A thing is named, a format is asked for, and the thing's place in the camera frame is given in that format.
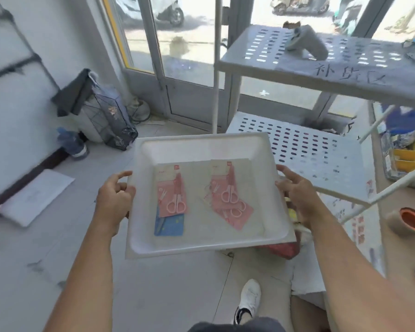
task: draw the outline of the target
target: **white plastic tray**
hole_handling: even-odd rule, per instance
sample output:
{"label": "white plastic tray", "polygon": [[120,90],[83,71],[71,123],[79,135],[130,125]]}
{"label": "white plastic tray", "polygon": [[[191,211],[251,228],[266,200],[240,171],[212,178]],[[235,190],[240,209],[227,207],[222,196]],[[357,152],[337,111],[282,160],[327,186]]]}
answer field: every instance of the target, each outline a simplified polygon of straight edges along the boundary
{"label": "white plastic tray", "polygon": [[[197,191],[210,181],[208,170],[184,173],[189,211],[184,215],[182,236],[155,236],[157,193],[154,169],[158,165],[248,158],[255,200],[244,200],[255,212],[241,231],[232,228],[208,206]],[[137,139],[133,175],[128,184],[137,188],[130,212],[126,258],[221,250],[293,242],[295,235],[287,207],[274,181],[278,178],[266,133],[169,136]],[[237,178],[238,190],[240,181]]]}

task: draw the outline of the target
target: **white sneaker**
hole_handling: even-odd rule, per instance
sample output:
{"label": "white sneaker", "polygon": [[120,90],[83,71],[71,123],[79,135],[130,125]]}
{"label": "white sneaker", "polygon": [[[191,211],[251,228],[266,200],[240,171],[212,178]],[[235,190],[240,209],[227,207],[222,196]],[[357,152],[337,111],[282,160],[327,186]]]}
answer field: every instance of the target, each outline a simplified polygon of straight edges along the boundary
{"label": "white sneaker", "polygon": [[260,306],[261,288],[260,284],[250,279],[244,284],[243,290],[241,290],[240,304],[234,314],[232,323],[234,325],[240,324],[243,313],[247,312],[252,318],[257,314],[258,307]]}

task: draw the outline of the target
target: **water bottle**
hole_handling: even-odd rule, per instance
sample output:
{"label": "water bottle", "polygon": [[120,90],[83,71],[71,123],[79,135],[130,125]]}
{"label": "water bottle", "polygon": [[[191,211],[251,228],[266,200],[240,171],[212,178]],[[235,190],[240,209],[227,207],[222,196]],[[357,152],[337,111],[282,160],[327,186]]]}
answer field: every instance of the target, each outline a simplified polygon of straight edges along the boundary
{"label": "water bottle", "polygon": [[58,127],[57,141],[74,160],[81,160],[88,156],[89,151],[77,133]]}

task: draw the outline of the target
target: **perforated shelf panel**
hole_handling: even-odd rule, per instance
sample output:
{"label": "perforated shelf panel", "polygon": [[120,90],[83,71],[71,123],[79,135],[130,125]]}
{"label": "perforated shelf panel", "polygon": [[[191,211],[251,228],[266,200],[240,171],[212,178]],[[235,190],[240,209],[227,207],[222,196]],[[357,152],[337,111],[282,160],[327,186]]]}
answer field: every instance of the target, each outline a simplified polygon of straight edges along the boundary
{"label": "perforated shelf panel", "polygon": [[266,132],[277,164],[309,179],[317,191],[368,204],[360,144],[340,135],[237,112],[227,133]]}
{"label": "perforated shelf panel", "polygon": [[293,31],[249,26],[215,65],[223,72],[415,107],[415,62],[400,43],[319,33],[329,56],[288,52]]}

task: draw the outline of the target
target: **shelf unit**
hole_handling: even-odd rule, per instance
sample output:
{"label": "shelf unit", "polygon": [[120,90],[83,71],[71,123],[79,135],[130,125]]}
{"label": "shelf unit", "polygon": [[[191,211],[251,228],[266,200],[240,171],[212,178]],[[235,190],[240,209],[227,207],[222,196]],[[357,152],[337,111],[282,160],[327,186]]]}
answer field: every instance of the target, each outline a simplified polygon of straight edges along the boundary
{"label": "shelf unit", "polygon": [[214,102],[212,131],[217,131],[219,72],[301,86],[391,104],[358,141],[311,128],[237,112],[240,93],[230,102],[235,112],[227,132],[267,132],[275,161],[308,178],[319,192],[357,203],[342,223],[407,186],[415,170],[368,198],[361,143],[395,108],[415,107],[415,62],[400,43],[318,34],[329,50],[317,61],[306,50],[287,52],[292,30],[249,26],[220,59],[222,0],[216,0]]}

